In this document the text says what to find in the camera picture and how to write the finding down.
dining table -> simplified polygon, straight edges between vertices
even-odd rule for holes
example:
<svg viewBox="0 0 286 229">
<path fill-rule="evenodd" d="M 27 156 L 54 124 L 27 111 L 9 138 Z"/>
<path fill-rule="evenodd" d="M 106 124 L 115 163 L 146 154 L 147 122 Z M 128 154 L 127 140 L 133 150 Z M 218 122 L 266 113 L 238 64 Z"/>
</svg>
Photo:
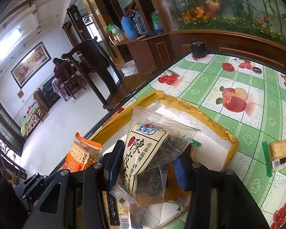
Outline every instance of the dining table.
<svg viewBox="0 0 286 229">
<path fill-rule="evenodd" d="M 155 90 L 192 103 L 237 137 L 239 147 L 228 168 L 243 182 L 269 226 L 281 228 L 286 223 L 286 168 L 267 176 L 262 143 L 286 140 L 286 75 L 251 59 L 217 54 L 197 59 L 188 52 L 153 73 L 85 138 L 92 138 L 120 108 Z M 234 93 L 235 99 L 226 103 L 225 95 L 229 92 Z M 182 229 L 187 216 L 179 214 L 165 228 Z M 210 228 L 216 228 L 215 221 Z"/>
</svg>

wooden chair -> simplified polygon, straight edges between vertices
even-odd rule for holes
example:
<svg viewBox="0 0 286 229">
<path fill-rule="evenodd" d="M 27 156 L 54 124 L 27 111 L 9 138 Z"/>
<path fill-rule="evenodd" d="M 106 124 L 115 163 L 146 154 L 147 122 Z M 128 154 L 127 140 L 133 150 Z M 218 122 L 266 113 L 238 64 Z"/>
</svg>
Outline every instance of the wooden chair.
<svg viewBox="0 0 286 229">
<path fill-rule="evenodd" d="M 94 67 L 96 73 L 106 84 L 110 92 L 107 99 L 104 98 L 92 80 L 86 73 L 83 72 L 78 62 L 74 59 L 73 54 L 76 51 L 81 51 L 85 59 Z M 124 98 L 130 95 L 136 88 L 149 80 L 149 78 L 152 76 L 151 73 L 144 75 L 137 74 L 123 79 L 106 51 L 97 42 L 97 37 L 95 37 L 93 40 L 85 40 L 84 42 L 78 44 L 69 53 L 63 54 L 62 59 L 69 59 L 72 62 L 72 64 L 82 74 L 83 78 L 103 103 L 103 108 L 107 110 L 113 109 Z M 117 83 L 115 83 L 114 78 L 107 70 L 108 64 L 112 67 L 119 79 Z"/>
<path fill-rule="evenodd" d="M 68 63 L 68 61 L 63 61 L 60 65 L 58 65 L 58 67 L 54 70 L 54 73 L 55 76 L 63 82 L 65 89 L 74 99 L 76 98 L 71 89 L 71 86 L 77 86 L 86 89 L 83 85 L 82 77 L 77 76 L 75 73 L 73 73 L 72 67 Z"/>
</svg>

black pot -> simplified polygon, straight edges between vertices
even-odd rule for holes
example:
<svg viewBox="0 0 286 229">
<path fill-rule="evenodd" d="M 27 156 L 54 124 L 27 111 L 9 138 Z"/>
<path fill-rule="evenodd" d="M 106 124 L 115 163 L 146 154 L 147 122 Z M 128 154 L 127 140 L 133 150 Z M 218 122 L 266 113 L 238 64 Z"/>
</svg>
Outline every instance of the black pot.
<svg viewBox="0 0 286 229">
<path fill-rule="evenodd" d="M 193 58 L 201 59 L 207 55 L 206 44 L 203 41 L 191 42 Z"/>
</svg>

white tile floor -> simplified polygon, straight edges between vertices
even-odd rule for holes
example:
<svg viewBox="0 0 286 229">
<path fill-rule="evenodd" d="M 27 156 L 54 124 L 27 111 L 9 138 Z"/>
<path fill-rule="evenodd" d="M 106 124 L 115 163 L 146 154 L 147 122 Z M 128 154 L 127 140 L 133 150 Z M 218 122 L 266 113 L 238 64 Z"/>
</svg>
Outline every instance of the white tile floor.
<svg viewBox="0 0 286 229">
<path fill-rule="evenodd" d="M 105 98 L 109 91 L 100 77 L 93 73 L 91 79 Z M 20 165 L 28 177 L 39 172 L 48 175 L 68 153 L 75 133 L 84 136 L 107 114 L 103 105 L 89 85 L 81 89 L 66 102 L 63 99 L 54 104 L 49 116 L 39 123 L 27 139 Z"/>
</svg>

thermos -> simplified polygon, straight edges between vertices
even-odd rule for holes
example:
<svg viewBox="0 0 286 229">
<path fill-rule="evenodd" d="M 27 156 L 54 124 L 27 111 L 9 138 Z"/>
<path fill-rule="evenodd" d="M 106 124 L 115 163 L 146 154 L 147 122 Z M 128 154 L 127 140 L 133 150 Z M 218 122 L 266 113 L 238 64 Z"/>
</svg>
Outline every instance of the thermos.
<svg viewBox="0 0 286 229">
<path fill-rule="evenodd" d="M 123 16 L 121 20 L 121 24 L 122 24 L 122 28 L 126 34 L 127 39 L 133 40 L 138 37 L 138 33 L 130 17 Z"/>
<path fill-rule="evenodd" d="M 201 59 L 207 56 L 206 44 L 203 41 L 191 42 L 193 58 Z"/>
<path fill-rule="evenodd" d="M 145 27 L 145 24 L 142 20 L 142 17 L 140 15 L 139 11 L 136 11 L 134 19 L 135 19 L 134 26 L 139 30 L 139 34 L 141 34 L 141 35 L 147 34 L 148 33 L 147 29 Z"/>
</svg>

